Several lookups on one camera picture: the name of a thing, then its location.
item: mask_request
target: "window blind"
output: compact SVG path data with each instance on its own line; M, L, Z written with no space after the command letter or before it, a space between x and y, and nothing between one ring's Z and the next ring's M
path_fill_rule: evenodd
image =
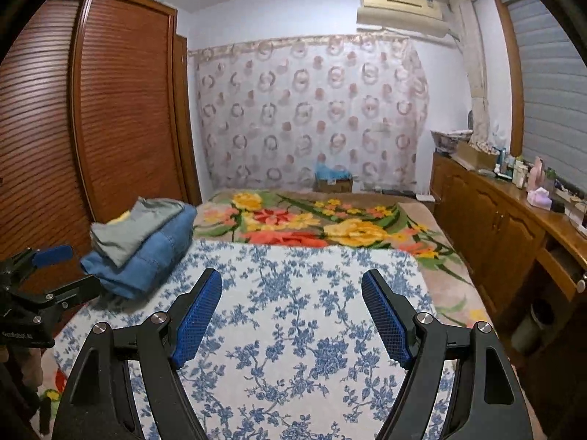
M502 1L522 66L522 155L543 158L558 177L587 191L587 67L540 0Z

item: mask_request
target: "blue floral bed sheet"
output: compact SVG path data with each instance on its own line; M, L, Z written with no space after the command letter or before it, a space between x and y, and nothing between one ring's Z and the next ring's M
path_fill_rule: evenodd
M115 329L167 310L202 271L222 275L223 292L196 358L179 376L210 439L363 440L387 417L405 371L389 360L360 294L378 269L396 293L436 314L418 263L396 250L324 249L195 240L149 302L101 298L82 308L56 339L68 375L99 321ZM159 438L140 375L131 383L143 432ZM437 439L454 367L445 363L426 439Z

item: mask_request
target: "metal bolt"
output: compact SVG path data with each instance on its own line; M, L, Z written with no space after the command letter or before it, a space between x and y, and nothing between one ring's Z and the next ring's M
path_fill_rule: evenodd
M155 325L160 325L165 321L167 321L167 313L164 313L163 311L159 311L151 316L151 322Z
M106 329L108 329L108 325L106 323L97 323L94 324L92 331L95 334L102 334L104 331L106 331Z
M490 333L491 332L491 324L485 321L479 321L477 323L477 329L479 329L482 333Z
M418 313L416 319L418 319L423 325L429 325L434 320L434 316L430 313Z

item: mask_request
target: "bed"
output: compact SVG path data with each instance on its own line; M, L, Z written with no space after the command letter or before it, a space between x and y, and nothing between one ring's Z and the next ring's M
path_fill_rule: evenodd
M93 324L140 323L167 309L206 267L220 271L224 292L180 378L210 438L375 437L404 371L387 358L360 296L360 275L372 267L442 322L489 319L462 261L420 203L224 191L198 207L189 252L148 302L101 298L59 334L43 357L54 408ZM427 439L440 434L453 377L447 362ZM145 436L158 438L138 363L131 363L131 381Z

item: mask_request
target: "wardrobe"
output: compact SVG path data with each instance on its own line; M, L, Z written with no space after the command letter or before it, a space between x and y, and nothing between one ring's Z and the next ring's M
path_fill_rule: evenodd
M26 290L81 276L90 224L137 197L201 203L176 18L151 0L48 0L0 65L0 259L76 254Z

